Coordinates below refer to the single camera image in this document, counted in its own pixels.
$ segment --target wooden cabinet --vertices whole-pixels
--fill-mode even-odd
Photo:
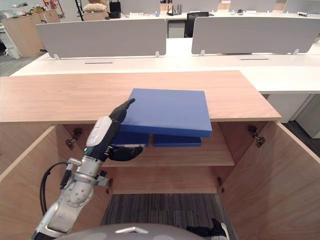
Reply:
[[[36,56],[40,53],[40,49],[45,48],[36,30],[36,25],[42,23],[38,13],[8,18],[1,22],[22,57]]]
[[[74,231],[98,226],[113,193],[217,193],[217,177],[222,177],[225,192],[220,198],[239,239],[319,238],[320,159],[277,121],[278,113],[237,71],[19,76],[2,78],[1,83],[2,121],[56,125],[0,176],[0,239],[31,236],[41,219],[38,198],[44,171],[69,157],[80,159],[94,119],[108,115],[133,87],[142,86],[205,90],[212,137],[203,139],[202,147],[179,151],[150,146],[128,162],[107,160],[102,168],[114,178],[112,192],[94,189],[94,199],[83,208]],[[32,92],[18,94],[26,88]],[[248,133],[252,124],[266,140],[260,148]],[[83,134],[71,151],[65,141],[74,127],[82,127]],[[62,174],[60,168],[49,176],[48,204],[59,195]]]
[[[55,9],[40,12],[40,17],[42,21],[46,21],[48,24],[60,23],[60,18],[58,16],[57,10]]]

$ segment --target gray carpet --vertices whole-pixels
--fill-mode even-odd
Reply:
[[[212,228],[212,220],[225,223],[230,240],[238,240],[217,194],[115,194],[101,225],[125,223],[165,224]]]
[[[320,158],[320,138],[311,138],[296,121],[288,121],[283,125]]]
[[[23,68],[25,65],[28,65],[32,61],[36,60],[43,53],[40,53],[38,56],[31,56],[31,57],[21,57],[19,59],[14,59],[13,57],[7,55],[3,56],[1,52],[0,55],[0,77],[10,76],[14,74],[16,71]]]

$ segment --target wooden countertop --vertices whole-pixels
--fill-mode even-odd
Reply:
[[[206,71],[1,77],[0,122],[93,123],[133,88],[205,91],[212,122],[281,118],[239,71]]]

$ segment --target black chair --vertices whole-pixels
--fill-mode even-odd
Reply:
[[[197,17],[209,17],[208,11],[198,11],[186,14],[186,23],[184,26],[184,37],[192,38],[194,35],[195,20]]]

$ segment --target cabinet door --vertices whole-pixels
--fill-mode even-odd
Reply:
[[[39,190],[44,172],[53,164],[69,157],[81,158],[77,146],[66,145],[70,135],[62,125],[50,126],[0,175],[0,239],[29,239],[42,219]],[[46,183],[47,207],[60,196],[60,182],[66,167],[55,167]],[[112,194],[105,188],[94,188],[92,200],[84,206],[73,232],[100,225]]]
[[[221,200],[240,240],[318,240],[320,158],[279,122],[249,147]]]

